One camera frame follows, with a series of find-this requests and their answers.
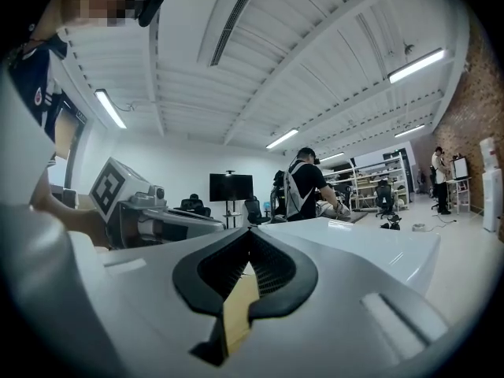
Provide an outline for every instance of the tv monitor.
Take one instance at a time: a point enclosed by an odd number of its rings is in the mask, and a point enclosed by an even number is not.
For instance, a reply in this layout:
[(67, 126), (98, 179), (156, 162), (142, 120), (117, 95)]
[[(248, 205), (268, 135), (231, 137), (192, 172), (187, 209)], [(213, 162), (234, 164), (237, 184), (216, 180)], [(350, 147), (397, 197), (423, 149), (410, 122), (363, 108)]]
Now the tv monitor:
[(254, 196), (252, 175), (210, 174), (210, 201), (246, 200)]

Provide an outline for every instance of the metal shelving unit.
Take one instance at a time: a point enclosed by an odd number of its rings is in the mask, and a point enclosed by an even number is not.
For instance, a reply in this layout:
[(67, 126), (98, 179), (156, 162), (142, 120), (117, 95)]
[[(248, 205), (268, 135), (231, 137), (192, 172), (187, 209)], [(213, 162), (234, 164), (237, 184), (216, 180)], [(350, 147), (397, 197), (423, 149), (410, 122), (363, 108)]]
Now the metal shelving unit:
[[(395, 163), (397, 166), (392, 168), (390, 164)], [(366, 165), (364, 167), (354, 167), (354, 165), (349, 161), (350, 168), (344, 169), (343, 171), (330, 172), (324, 175), (324, 178), (328, 183), (333, 185), (343, 182), (351, 182), (353, 185), (353, 194), (350, 196), (350, 209), (353, 207), (354, 209), (372, 209), (378, 210), (379, 208), (375, 206), (375, 198), (374, 189), (378, 185), (378, 181), (383, 179), (379, 178), (380, 176), (389, 176), (388, 179), (396, 178), (396, 180), (390, 181), (392, 188), (397, 187), (398, 185), (404, 185), (403, 189), (395, 189), (394, 195), (396, 197), (397, 207), (399, 211), (399, 198), (403, 198), (404, 206), (401, 208), (409, 208), (410, 205), (410, 192), (408, 190), (408, 183), (406, 179), (406, 169), (404, 167), (404, 161), (402, 160), (402, 156), (397, 156), (390, 158), (386, 161), (378, 162), (372, 165)], [(337, 180), (336, 177), (338, 175), (344, 173), (352, 173), (351, 178), (347, 178), (345, 180)], [(359, 181), (370, 180), (367, 184), (359, 184)], [(372, 206), (369, 206), (368, 200), (372, 201)]]

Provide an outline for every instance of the black vent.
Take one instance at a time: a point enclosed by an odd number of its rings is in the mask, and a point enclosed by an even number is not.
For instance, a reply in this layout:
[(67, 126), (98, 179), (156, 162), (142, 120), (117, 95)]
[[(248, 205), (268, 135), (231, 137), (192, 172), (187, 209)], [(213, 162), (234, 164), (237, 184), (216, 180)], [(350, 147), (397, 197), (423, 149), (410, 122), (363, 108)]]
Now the black vent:
[(296, 274), (291, 258), (257, 236), (250, 248), (250, 264), (258, 279), (261, 298), (284, 287)]
[(214, 252), (199, 264), (198, 273), (223, 300), (230, 294), (248, 262), (248, 235)]
[(219, 318), (247, 262), (256, 273), (260, 295), (250, 304), (249, 321), (288, 315), (317, 285), (311, 259), (257, 228), (242, 228), (188, 254), (173, 269), (173, 283), (192, 310)]
[(224, 48), (226, 47), (229, 37), (235, 28), (236, 22), (239, 17), (242, 15), (243, 9), (246, 7), (249, 0), (238, 0), (233, 8), (231, 15), (220, 34), (219, 42), (217, 43), (217, 47), (215, 48), (215, 52), (213, 52), (212, 61), (210, 62), (210, 66), (216, 66), (219, 64), (221, 60), (222, 53), (224, 52)]

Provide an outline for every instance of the man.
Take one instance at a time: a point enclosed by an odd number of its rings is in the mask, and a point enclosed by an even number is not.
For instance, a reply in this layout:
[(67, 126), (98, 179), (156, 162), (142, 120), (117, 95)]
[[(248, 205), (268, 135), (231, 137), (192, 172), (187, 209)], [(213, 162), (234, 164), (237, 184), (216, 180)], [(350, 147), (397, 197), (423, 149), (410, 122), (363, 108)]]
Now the man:
[[(143, 0), (19, 0), (9, 39), (2, 41), (2, 56), (11, 50), (6, 64), (21, 99), (54, 141), (61, 88), (51, 75), (50, 61), (66, 56), (66, 44), (57, 36), (62, 27), (115, 25), (126, 17), (138, 17)], [(105, 224), (96, 211), (70, 209), (50, 193), (47, 170), (31, 198), (39, 211), (57, 217), (70, 231), (90, 236), (96, 246), (108, 246)]]
[(434, 154), (432, 155), (432, 168), (435, 171), (435, 191), (438, 196), (438, 213), (442, 215), (451, 214), (447, 208), (448, 199), (448, 185), (447, 185), (447, 173), (448, 169), (444, 165), (443, 149), (441, 147), (436, 147)]
[(302, 148), (295, 163), (285, 172), (283, 185), (288, 221), (308, 220), (317, 216), (315, 189), (321, 192), (337, 213), (340, 210), (341, 203), (328, 186), (322, 172), (314, 165), (316, 159), (311, 148)]

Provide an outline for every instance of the white wall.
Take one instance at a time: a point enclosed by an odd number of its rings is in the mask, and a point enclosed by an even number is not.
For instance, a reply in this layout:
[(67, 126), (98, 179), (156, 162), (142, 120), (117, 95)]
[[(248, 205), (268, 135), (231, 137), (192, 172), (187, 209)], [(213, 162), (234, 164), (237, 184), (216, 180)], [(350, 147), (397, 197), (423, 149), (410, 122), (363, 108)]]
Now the white wall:
[(383, 148), (382, 150), (373, 151), (372, 153), (359, 155), (358, 157), (355, 157), (355, 165), (357, 167), (365, 167), (366, 165), (377, 164), (378, 162), (382, 162), (384, 160), (384, 154), (390, 153), (394, 150), (400, 150), (402, 148), (406, 148), (409, 166), (413, 167), (416, 165), (417, 162), (415, 161), (415, 154), (413, 153), (413, 149), (411, 148), (411, 143), (409, 141), (396, 144), (395, 146), (390, 146), (388, 148)]
[[(178, 207), (191, 193), (199, 195), (212, 217), (225, 221), (225, 202), (210, 202), (209, 174), (233, 169), (237, 174), (252, 175), (254, 194), (261, 203), (269, 202), (273, 177), (286, 169), (290, 160), (284, 156), (218, 146), (170, 137), (149, 137), (121, 134), (110, 137), (94, 133), (80, 173), (79, 186), (88, 193), (106, 159), (111, 156), (134, 169), (152, 184), (165, 189), (169, 207)], [(237, 202), (241, 212), (243, 202)], [(241, 225), (241, 217), (236, 219)]]

